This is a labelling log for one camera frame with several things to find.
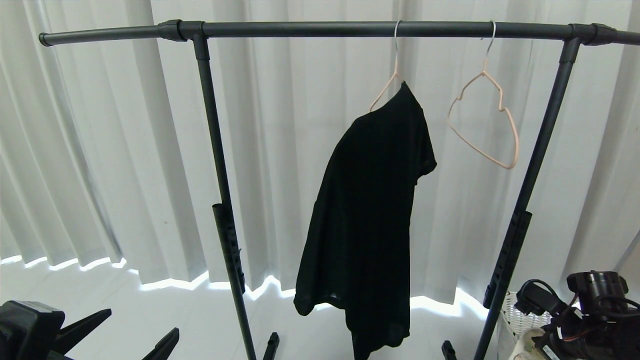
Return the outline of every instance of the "silver metal hook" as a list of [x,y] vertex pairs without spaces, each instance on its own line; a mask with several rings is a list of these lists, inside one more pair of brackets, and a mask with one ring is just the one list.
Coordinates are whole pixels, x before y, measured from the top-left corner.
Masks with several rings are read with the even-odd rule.
[[485,57],[489,57],[489,50],[491,50],[491,45],[493,45],[493,41],[495,40],[495,21],[489,20],[493,24],[493,35],[491,35],[491,42],[489,43],[489,47],[486,48]]
[[398,25],[402,20],[398,20],[396,23],[396,29],[394,30],[394,42],[396,43],[396,56],[398,55]]

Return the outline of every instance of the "pink hanger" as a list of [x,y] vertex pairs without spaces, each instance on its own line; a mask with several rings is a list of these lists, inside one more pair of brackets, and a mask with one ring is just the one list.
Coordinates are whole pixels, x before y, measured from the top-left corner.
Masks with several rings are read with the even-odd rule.
[[378,97],[373,101],[373,103],[369,107],[369,112],[373,110],[373,107],[376,105],[376,103],[378,103],[380,98],[382,98],[382,95],[385,94],[385,91],[387,91],[387,89],[391,85],[391,81],[393,81],[395,78],[400,79],[400,73],[398,72],[398,37],[397,36],[398,36],[398,25],[400,24],[401,21],[402,20],[398,20],[398,22],[396,23],[396,29],[394,30],[394,42],[396,43],[396,64],[394,65],[394,73],[391,74],[391,78],[389,79],[389,81],[387,81],[387,84],[380,92],[380,95],[378,95]]
[[[484,57],[484,67],[482,69],[482,72],[480,72],[480,74],[476,75],[473,79],[471,79],[471,81],[469,81],[462,88],[462,91],[460,92],[460,96],[455,98],[455,100],[453,100],[453,103],[451,104],[451,107],[449,108],[449,113],[447,114],[447,124],[453,130],[453,132],[456,133],[456,135],[458,135],[465,143],[467,143],[467,145],[471,146],[471,148],[473,148],[475,151],[479,152],[481,155],[483,155],[485,158],[491,160],[492,162],[494,162],[494,163],[502,166],[503,168],[509,170],[509,169],[514,168],[516,166],[516,163],[518,162],[518,155],[520,154],[520,139],[518,137],[518,130],[516,130],[516,125],[513,122],[513,117],[511,116],[511,112],[509,111],[508,108],[502,106],[502,97],[504,95],[504,92],[502,91],[502,87],[500,87],[500,84],[498,84],[498,82],[491,75],[489,75],[489,73],[486,71],[486,64],[487,64],[487,61],[489,59],[489,50],[491,49],[491,45],[493,44],[493,39],[495,39],[495,22],[493,20],[491,20],[491,23],[493,24],[493,36],[491,37],[491,42],[489,43],[489,47],[486,50],[486,56]],[[487,78],[491,82],[491,84],[493,84],[495,86],[495,88],[498,89],[498,91],[500,92],[500,99],[498,101],[498,111],[501,112],[501,113],[505,113],[507,115],[507,118],[509,119],[509,125],[511,125],[511,132],[513,133],[513,139],[515,141],[515,146],[514,146],[514,149],[513,149],[513,160],[511,161],[510,165],[504,164],[504,163],[494,159],[493,157],[491,157],[490,155],[488,155],[484,151],[478,149],[475,145],[470,143],[464,136],[462,136],[460,134],[460,132],[458,132],[458,130],[456,130],[456,128],[451,123],[451,110],[453,110],[453,106],[456,104],[456,102],[462,100],[462,96],[465,94],[465,90],[469,87],[469,85],[471,85],[475,80],[478,80],[479,78],[482,78],[482,77]]]

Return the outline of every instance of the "basket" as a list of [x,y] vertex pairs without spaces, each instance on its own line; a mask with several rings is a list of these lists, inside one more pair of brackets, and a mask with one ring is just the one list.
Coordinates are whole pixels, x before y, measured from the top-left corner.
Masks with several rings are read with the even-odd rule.
[[515,307],[516,293],[508,292],[498,320],[498,360],[508,360],[520,339],[520,335],[532,327],[542,327],[551,322],[551,315],[524,315]]

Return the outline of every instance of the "curtain fold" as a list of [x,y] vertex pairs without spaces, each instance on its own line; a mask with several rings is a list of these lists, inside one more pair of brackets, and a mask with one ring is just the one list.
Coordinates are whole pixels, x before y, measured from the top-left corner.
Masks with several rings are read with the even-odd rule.
[[[143,283],[226,281],[211,206],[220,201],[191,42],[122,40],[42,47],[41,31],[221,21],[601,22],[639,31],[628,1],[0,2],[2,258],[118,262]],[[488,39],[399,39],[401,75],[427,118],[438,168],[415,191],[412,295],[481,299],[527,170],[562,43],[496,39],[488,71],[520,133],[508,171],[446,126],[482,69]],[[248,286],[295,285],[333,148],[368,111],[394,60],[390,38],[209,39],[212,77]],[[640,230],[637,49],[582,46],[528,210],[513,288],[624,268]],[[506,161],[513,140],[480,79],[452,121]],[[383,104],[399,83],[380,101]],[[380,195],[380,202],[393,194]]]

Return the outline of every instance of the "black t-shirt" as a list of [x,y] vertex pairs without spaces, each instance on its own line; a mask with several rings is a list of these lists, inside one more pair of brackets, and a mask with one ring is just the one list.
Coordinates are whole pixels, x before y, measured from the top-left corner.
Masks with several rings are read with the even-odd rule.
[[403,82],[354,121],[336,146],[314,205],[294,304],[346,313],[356,360],[409,336],[413,190],[436,167],[422,108]]

